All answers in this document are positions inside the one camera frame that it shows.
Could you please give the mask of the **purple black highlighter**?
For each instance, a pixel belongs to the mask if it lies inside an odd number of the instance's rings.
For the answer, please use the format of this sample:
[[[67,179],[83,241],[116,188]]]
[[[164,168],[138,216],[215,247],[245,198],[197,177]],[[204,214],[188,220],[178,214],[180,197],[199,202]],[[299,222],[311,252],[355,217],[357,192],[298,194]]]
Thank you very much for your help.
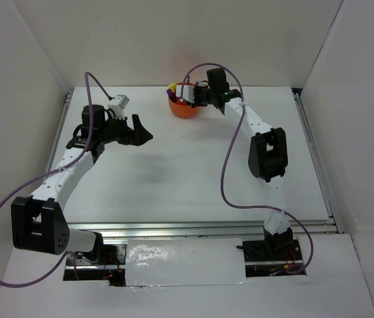
[[[175,96],[174,92],[172,92],[171,89],[167,89],[166,93],[167,93],[169,99],[176,99],[176,96]]]

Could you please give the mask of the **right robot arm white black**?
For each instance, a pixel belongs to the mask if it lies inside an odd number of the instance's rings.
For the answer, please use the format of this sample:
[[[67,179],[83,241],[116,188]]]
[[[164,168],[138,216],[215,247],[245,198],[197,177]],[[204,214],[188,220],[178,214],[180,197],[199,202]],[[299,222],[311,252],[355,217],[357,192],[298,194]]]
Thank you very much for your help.
[[[288,154],[286,133],[282,128],[274,128],[264,122],[258,114],[247,105],[241,85],[231,89],[226,74],[233,75],[226,67],[212,63],[212,69],[206,72],[207,84],[195,84],[184,93],[185,84],[180,86],[178,96],[185,99],[191,107],[214,106],[224,116],[236,122],[233,137],[221,170],[220,191],[223,201],[235,209],[265,209],[271,214],[264,222],[264,251],[272,260],[280,259],[293,242],[292,229],[287,213],[270,205],[240,206],[229,202],[225,195],[225,171],[235,140],[240,132],[249,139],[247,165],[253,177],[263,180],[270,188],[277,190],[281,178],[286,173]]]

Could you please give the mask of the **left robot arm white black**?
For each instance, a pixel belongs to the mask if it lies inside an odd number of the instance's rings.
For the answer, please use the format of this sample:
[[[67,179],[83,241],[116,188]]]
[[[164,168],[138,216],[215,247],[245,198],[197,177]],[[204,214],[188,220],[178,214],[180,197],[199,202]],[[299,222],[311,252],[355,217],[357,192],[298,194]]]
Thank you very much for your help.
[[[27,197],[11,204],[13,245],[20,250],[60,255],[81,252],[90,264],[105,258],[101,234],[70,229],[64,208],[83,176],[93,168],[105,145],[117,142],[141,146],[153,139],[137,114],[129,127],[126,117],[101,105],[85,106],[82,122],[73,131],[56,172]]]

